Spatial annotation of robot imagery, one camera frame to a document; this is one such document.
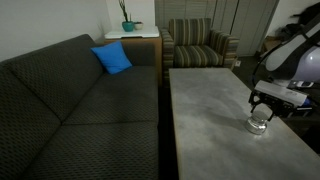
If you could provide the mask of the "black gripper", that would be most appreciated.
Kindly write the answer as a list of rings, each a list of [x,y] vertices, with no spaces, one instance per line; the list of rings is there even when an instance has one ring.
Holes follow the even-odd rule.
[[[251,92],[249,103],[251,105],[250,112],[253,112],[259,104],[265,104],[268,106],[271,109],[271,115],[269,116],[268,121],[271,121],[274,116],[288,117],[291,113],[294,113],[297,110],[292,103],[257,91]]]

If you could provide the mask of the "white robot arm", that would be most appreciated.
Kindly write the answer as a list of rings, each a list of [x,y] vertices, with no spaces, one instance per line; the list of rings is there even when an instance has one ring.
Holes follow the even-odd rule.
[[[320,15],[316,15],[289,40],[267,52],[261,61],[270,73],[271,82],[253,82],[254,90],[249,97],[250,113],[265,104],[274,116],[290,117],[293,114],[306,116],[315,108],[308,94],[299,88],[311,88],[320,77]]]

